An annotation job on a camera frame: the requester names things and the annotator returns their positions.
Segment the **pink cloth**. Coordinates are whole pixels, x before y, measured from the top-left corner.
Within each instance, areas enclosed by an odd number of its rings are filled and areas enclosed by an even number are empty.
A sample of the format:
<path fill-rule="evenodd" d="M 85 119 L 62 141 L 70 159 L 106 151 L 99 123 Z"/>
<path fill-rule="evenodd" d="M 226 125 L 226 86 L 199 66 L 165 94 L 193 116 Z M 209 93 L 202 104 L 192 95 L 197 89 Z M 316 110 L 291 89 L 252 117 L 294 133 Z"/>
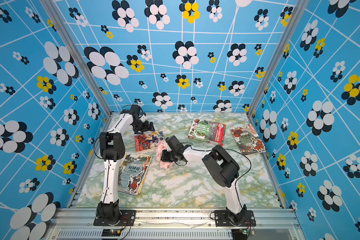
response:
<path fill-rule="evenodd" d="M 156 151 L 156 158 L 160 162 L 160 168 L 169 169 L 173 165 L 173 163 L 162 161 L 162 156 L 163 156 L 164 150 L 168 150 L 167 144 L 165 143 L 165 141 L 159 141 L 158 146 L 157 146 L 157 151 Z"/>

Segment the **red manga book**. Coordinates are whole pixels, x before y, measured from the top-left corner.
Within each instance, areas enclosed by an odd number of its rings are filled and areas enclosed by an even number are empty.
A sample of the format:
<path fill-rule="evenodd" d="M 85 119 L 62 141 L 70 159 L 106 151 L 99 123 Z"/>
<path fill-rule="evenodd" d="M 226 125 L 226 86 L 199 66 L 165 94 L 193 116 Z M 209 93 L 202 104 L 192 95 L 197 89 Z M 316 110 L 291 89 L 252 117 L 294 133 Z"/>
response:
<path fill-rule="evenodd" d="M 153 131 L 134 137 L 137 153 L 145 153 L 155 150 L 160 141 L 164 140 L 163 131 Z"/>

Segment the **grey teal warrior book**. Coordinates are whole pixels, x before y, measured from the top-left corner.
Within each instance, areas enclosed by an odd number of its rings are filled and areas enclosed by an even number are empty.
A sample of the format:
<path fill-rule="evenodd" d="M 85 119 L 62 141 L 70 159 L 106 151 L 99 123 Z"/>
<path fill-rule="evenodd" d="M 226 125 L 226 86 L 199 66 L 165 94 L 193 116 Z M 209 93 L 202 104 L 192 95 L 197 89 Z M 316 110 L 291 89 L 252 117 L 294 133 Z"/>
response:
<path fill-rule="evenodd" d="M 149 155 L 126 153 L 121 161 L 118 176 L 118 192 L 136 196 L 141 192 L 148 167 Z"/>

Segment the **green red dinosaur book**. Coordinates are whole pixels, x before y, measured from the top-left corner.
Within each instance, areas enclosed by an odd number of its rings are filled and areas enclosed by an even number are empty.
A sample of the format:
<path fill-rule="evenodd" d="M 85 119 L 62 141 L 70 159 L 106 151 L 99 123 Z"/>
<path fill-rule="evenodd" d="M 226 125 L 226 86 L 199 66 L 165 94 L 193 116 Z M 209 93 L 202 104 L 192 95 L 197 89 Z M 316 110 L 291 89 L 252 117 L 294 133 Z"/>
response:
<path fill-rule="evenodd" d="M 226 125 L 213 121 L 194 119 L 188 138 L 223 146 Z"/>

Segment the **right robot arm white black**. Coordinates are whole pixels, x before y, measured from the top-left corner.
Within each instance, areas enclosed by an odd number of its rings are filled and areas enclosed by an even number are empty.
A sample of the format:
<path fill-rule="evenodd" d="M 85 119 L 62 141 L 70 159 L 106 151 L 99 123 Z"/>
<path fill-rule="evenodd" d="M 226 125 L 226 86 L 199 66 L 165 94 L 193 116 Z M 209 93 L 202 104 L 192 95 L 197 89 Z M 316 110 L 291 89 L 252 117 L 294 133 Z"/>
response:
<path fill-rule="evenodd" d="M 247 207 L 242 203 L 237 184 L 240 166 L 231 155 L 220 145 L 210 150 L 195 149 L 190 144 L 181 143 L 176 136 L 166 138 L 166 144 L 170 149 L 162 151 L 161 161 L 203 162 L 213 180 L 224 189 L 229 221 L 234 226 L 242 224 Z"/>

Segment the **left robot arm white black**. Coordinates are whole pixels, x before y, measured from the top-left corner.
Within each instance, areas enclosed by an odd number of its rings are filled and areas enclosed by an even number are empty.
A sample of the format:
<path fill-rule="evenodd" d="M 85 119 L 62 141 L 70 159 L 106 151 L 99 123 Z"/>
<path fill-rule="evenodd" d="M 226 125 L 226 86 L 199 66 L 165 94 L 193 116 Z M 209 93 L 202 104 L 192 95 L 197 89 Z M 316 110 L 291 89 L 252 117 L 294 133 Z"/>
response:
<path fill-rule="evenodd" d="M 122 110 L 118 121 L 99 136 L 100 158 L 104 161 L 105 176 L 95 220 L 101 224 L 115 226 L 123 219 L 119 209 L 118 176 L 121 160 L 126 153 L 123 134 L 130 126 L 137 135 L 155 130 L 154 124 L 147 121 L 142 108 L 131 105 L 129 109 Z"/>

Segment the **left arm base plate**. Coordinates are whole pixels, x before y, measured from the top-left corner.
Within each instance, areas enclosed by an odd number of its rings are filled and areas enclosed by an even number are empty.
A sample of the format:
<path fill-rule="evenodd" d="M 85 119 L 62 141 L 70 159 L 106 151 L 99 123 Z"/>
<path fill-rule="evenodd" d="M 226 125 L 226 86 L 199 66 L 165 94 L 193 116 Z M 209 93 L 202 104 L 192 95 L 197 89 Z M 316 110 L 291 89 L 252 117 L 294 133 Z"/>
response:
<path fill-rule="evenodd" d="M 97 212 L 94 226 L 113 227 L 113 226 L 133 226 L 137 211 L 135 210 L 110 210 Z"/>

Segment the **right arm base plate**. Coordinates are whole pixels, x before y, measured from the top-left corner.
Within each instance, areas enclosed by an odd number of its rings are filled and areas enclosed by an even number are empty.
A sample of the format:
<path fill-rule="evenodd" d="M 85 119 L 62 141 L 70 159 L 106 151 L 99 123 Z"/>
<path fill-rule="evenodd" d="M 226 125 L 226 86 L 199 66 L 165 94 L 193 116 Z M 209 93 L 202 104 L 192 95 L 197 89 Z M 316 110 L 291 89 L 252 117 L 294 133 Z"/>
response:
<path fill-rule="evenodd" d="M 253 211 L 247 210 L 237 215 L 229 210 L 214 211 L 214 219 L 217 227 L 255 227 L 256 220 Z"/>

